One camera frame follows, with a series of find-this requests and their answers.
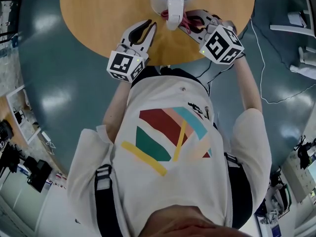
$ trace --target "red cloth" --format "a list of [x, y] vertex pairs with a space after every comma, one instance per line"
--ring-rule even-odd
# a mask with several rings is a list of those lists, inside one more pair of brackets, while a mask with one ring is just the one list
[[[168, 20], [169, 19], [169, 12], [168, 10], [164, 10], [162, 13], [161, 13], [161, 17], [164, 19], [164, 20]], [[202, 22], [200, 20], [197, 20], [197, 19], [194, 19], [194, 20], [189, 20], [187, 18], [187, 14], [185, 13], [185, 11], [183, 12], [183, 19], [182, 19], [182, 22], [180, 24], [181, 26], [185, 27], [187, 29], [187, 32], [188, 34], [191, 34], [191, 30], [190, 30], [190, 26], [202, 26]]]

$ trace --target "red stripe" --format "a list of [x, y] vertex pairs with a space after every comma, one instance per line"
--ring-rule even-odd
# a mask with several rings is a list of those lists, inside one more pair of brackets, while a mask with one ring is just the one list
[[210, 158], [208, 152], [206, 152], [206, 154], [203, 156], [203, 158]]
[[[178, 144], [181, 127], [162, 109], [140, 111], [139, 118], [163, 133], [175, 146]], [[184, 135], [182, 145], [186, 142]]]

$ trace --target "colorful graphic print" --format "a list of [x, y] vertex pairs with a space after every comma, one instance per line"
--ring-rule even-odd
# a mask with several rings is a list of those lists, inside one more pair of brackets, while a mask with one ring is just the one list
[[150, 165], [160, 175], [164, 176], [167, 170], [159, 162], [177, 162], [181, 147], [194, 132], [200, 140], [194, 148], [194, 152], [204, 152], [202, 155], [198, 154], [198, 158], [212, 157], [209, 139], [206, 136], [207, 130], [202, 124], [201, 115], [198, 113], [194, 112], [193, 114], [184, 107], [152, 109], [140, 111], [139, 119], [145, 121], [154, 130], [161, 132], [175, 146], [173, 157], [163, 145], [139, 126], [136, 129], [136, 145], [124, 141], [121, 146]]

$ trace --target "backpack strap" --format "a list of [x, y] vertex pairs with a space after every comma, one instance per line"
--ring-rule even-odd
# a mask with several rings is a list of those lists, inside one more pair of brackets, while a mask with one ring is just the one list
[[106, 164], [101, 166], [95, 174], [97, 221], [101, 236], [122, 237], [115, 210], [112, 180], [110, 179], [111, 171], [112, 166]]
[[240, 229], [252, 215], [252, 193], [246, 173], [237, 158], [225, 153], [232, 189], [233, 228]]

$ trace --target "person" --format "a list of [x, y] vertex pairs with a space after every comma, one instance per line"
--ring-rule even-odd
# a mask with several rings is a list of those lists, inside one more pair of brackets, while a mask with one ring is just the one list
[[[250, 186], [250, 218], [265, 197], [272, 160], [252, 72], [245, 57], [234, 63], [244, 112], [228, 153], [242, 165]], [[117, 220], [122, 236], [133, 237], [248, 236], [232, 228], [234, 176], [213, 121], [205, 88], [181, 69], [163, 68], [159, 74], [146, 67], [133, 84], [121, 82], [103, 125], [83, 130], [79, 139], [67, 186], [78, 221], [100, 233], [107, 220]], [[106, 162], [112, 166], [116, 211], [110, 216], [107, 205], [98, 208], [97, 200], [110, 201], [96, 199], [95, 187], [96, 178], [102, 179], [96, 170], [104, 170]]]

